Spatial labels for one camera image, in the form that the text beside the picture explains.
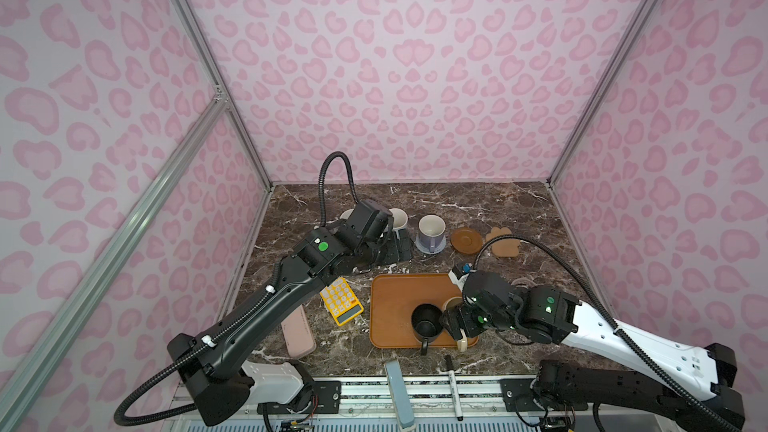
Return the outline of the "light blue mug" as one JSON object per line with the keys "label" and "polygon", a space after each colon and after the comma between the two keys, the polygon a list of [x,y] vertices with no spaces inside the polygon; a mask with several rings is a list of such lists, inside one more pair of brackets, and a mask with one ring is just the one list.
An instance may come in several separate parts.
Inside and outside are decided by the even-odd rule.
{"label": "light blue mug", "polygon": [[407,228],[409,216],[400,208],[391,208],[390,213],[393,217],[393,230],[400,231]]}

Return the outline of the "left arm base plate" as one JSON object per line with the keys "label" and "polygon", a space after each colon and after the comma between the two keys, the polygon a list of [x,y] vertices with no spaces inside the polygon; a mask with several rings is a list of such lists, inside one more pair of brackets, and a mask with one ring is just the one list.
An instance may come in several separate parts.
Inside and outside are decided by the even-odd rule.
{"label": "left arm base plate", "polygon": [[288,404],[276,402],[259,404],[257,412],[268,415],[299,415],[310,413],[337,414],[340,409],[342,383],[336,380],[316,380],[311,389],[305,388]]}

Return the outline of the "cream yellow mug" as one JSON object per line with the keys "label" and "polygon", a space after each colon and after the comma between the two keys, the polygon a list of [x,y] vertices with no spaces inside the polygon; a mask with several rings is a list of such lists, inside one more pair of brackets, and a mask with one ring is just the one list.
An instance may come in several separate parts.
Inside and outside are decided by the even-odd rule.
{"label": "cream yellow mug", "polygon": [[475,337],[474,332],[477,329],[475,325],[475,316],[472,310],[460,296],[452,297],[443,304],[443,312],[446,309],[458,308],[462,322],[462,340],[455,341],[459,352],[466,352],[470,347],[470,342]]}

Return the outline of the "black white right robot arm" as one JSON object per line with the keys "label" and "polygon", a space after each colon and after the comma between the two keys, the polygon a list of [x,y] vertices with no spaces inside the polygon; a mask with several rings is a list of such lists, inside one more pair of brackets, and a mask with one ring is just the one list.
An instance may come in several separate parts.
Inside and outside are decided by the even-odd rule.
{"label": "black white right robot arm", "polygon": [[540,363],[529,387],[541,408],[602,404],[651,412],[685,431],[739,431],[745,423],[734,390],[733,351],[721,344],[686,346],[613,319],[551,286],[513,287],[474,278],[462,302],[443,312],[441,325],[455,340],[511,330],[535,344],[564,345],[615,363],[588,369],[553,360]]}

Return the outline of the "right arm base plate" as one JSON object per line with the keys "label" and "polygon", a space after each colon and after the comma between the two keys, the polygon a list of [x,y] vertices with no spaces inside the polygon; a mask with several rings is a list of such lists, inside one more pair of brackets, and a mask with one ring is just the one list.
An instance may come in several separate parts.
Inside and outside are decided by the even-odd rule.
{"label": "right arm base plate", "polygon": [[535,402],[531,384],[533,378],[506,378],[499,381],[501,396],[507,412],[542,413]]}

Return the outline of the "grey blue round coaster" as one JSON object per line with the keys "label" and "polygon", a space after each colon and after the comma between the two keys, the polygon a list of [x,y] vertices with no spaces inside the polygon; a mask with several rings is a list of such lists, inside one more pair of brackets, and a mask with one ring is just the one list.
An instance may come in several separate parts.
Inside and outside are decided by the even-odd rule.
{"label": "grey blue round coaster", "polygon": [[447,240],[443,238],[438,245],[436,245],[433,248],[430,248],[428,246],[423,245],[419,240],[415,241],[416,248],[423,254],[426,255],[435,255],[441,253],[447,245]]}

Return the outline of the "white mug purple handle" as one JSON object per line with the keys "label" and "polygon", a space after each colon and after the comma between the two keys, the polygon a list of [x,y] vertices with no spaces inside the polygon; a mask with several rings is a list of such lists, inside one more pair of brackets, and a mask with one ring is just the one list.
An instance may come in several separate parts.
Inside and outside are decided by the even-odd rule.
{"label": "white mug purple handle", "polygon": [[423,245],[430,248],[435,247],[445,238],[446,223],[437,215],[426,215],[418,223],[417,239]]}

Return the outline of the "brown wooden round coaster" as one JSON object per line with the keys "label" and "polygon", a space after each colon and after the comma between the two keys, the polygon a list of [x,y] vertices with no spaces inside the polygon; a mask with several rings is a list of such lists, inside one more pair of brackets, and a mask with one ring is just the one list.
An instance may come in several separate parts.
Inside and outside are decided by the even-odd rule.
{"label": "brown wooden round coaster", "polygon": [[450,243],[457,253],[474,255],[484,246],[484,238],[472,228],[461,227],[451,234]]}

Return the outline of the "brown paw shaped coaster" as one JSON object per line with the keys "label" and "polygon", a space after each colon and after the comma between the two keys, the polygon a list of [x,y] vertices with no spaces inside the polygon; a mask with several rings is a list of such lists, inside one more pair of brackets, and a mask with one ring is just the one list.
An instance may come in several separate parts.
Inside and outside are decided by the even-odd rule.
{"label": "brown paw shaped coaster", "polygon": [[[512,231],[508,227],[493,227],[485,235],[485,242],[489,242],[502,235],[511,235]],[[520,241],[517,239],[505,239],[495,242],[491,245],[491,253],[497,258],[516,258],[519,256]]]}

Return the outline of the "black mug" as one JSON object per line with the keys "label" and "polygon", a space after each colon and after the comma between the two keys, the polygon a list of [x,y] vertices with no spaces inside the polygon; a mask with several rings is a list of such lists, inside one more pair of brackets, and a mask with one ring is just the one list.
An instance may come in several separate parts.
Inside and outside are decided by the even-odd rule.
{"label": "black mug", "polygon": [[411,314],[411,326],[420,344],[420,355],[426,356],[429,346],[443,332],[442,310],[433,304],[420,304]]}

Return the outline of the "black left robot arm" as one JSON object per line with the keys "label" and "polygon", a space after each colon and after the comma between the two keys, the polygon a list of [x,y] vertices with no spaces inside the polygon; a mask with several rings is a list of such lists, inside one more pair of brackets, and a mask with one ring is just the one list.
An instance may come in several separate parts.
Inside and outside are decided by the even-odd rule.
{"label": "black left robot arm", "polygon": [[276,263],[272,278],[259,292],[221,321],[195,335],[180,334],[169,354],[192,402],[209,427],[219,425],[246,404],[281,404],[309,414],[318,399],[315,381],[295,360],[258,365],[249,357],[297,308],[342,276],[389,265],[403,256],[407,236],[386,225],[361,230],[347,221],[305,235]]}

